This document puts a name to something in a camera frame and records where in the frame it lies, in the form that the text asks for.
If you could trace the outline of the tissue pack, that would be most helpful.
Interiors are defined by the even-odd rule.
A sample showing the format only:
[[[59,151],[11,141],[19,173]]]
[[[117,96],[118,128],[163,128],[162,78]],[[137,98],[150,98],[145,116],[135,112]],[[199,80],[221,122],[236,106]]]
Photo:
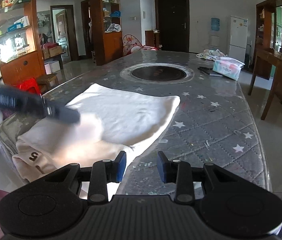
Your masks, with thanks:
[[[220,57],[213,64],[213,71],[237,81],[244,63],[231,57]]]

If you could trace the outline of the crumpled patterned cloth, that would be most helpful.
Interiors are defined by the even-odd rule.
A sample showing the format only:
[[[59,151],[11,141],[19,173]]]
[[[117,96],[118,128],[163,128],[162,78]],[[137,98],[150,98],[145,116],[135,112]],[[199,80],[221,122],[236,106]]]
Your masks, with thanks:
[[[198,53],[196,57],[199,59],[215,61],[215,60],[219,60],[221,57],[226,57],[226,54],[221,52],[219,49],[217,50],[205,49],[203,52]]]

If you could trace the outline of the polka dot play tent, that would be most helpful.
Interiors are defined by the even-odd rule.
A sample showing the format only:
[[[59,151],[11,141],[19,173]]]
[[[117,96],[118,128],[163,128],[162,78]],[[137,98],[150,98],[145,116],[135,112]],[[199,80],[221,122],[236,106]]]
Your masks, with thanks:
[[[142,45],[135,36],[130,34],[123,37],[123,56],[130,55],[140,50],[157,51],[157,48]]]

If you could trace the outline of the round induction cooktop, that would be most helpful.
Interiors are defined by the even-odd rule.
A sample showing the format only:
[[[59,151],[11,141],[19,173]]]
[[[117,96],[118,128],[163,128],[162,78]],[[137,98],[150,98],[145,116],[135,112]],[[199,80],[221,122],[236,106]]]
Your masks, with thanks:
[[[142,84],[173,85],[191,81],[194,71],[172,63],[141,63],[125,68],[120,77]]]

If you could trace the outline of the grey star quilted table cover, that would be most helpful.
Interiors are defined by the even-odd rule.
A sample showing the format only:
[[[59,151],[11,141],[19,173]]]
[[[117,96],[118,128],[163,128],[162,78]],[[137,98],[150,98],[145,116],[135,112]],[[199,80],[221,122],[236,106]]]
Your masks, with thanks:
[[[192,69],[192,80],[171,85],[129,81],[120,72],[139,63],[174,63]],[[155,158],[163,151],[172,159],[188,161],[196,167],[215,163],[267,190],[272,188],[266,157],[255,120],[240,85],[221,77],[198,72],[207,66],[193,54],[137,52],[102,67],[90,67],[75,75],[83,62],[70,63],[65,80],[48,93],[51,99],[68,102],[93,83],[144,95],[177,95],[181,103],[164,133],[131,164],[122,184],[114,184],[117,194],[170,194],[173,188],[158,180]]]

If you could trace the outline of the white refrigerator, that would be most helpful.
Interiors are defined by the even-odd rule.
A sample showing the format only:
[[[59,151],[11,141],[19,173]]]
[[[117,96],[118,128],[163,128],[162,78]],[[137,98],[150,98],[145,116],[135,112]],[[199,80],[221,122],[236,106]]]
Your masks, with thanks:
[[[248,37],[248,20],[230,16],[228,36],[228,56],[244,62]]]

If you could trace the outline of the water dispenser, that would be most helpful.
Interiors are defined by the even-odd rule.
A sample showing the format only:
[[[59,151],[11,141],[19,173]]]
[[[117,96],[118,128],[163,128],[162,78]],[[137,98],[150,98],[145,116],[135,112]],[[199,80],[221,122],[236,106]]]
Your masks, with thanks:
[[[219,49],[219,31],[220,20],[219,18],[211,18],[210,32],[209,32],[209,48],[212,50]]]

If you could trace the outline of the dark wooden door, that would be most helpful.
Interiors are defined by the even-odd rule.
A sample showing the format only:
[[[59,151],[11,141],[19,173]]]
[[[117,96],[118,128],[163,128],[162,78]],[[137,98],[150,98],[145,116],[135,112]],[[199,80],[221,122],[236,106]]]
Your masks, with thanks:
[[[155,0],[155,15],[161,50],[189,52],[189,0]]]

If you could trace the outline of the wooden cabinet with glass shelves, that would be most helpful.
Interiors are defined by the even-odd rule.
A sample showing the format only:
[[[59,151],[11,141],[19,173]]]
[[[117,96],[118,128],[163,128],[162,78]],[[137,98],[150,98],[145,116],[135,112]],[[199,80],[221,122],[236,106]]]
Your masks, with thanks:
[[[45,73],[37,0],[0,0],[0,81],[18,85]]]

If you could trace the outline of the right wooden display cabinet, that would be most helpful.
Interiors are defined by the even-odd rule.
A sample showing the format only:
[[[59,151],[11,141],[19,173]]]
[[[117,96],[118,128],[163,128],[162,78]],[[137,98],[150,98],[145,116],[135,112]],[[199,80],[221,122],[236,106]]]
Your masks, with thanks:
[[[266,0],[256,5],[255,49],[282,52],[282,0]]]

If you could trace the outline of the red plastic stool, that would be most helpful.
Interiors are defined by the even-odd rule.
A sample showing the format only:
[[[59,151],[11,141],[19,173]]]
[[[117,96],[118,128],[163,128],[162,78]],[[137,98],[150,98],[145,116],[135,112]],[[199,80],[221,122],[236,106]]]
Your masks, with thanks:
[[[41,95],[40,88],[35,78],[30,78],[23,81],[22,83],[18,84],[16,88],[31,94]]]

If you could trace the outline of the cream white garment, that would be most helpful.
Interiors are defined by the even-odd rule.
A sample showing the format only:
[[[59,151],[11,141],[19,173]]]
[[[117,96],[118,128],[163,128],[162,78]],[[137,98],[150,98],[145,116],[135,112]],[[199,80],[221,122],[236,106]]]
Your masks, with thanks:
[[[20,177],[32,182],[70,163],[90,167],[125,151],[127,163],[165,131],[180,104],[178,96],[149,96],[91,85],[68,103],[80,122],[44,118],[16,142],[12,157]]]

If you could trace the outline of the left wooden shelf cabinet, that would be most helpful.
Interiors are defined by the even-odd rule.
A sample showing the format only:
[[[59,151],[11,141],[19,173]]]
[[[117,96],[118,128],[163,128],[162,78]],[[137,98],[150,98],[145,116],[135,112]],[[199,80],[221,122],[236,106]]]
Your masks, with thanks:
[[[120,0],[90,0],[92,39],[98,66],[123,56]]]

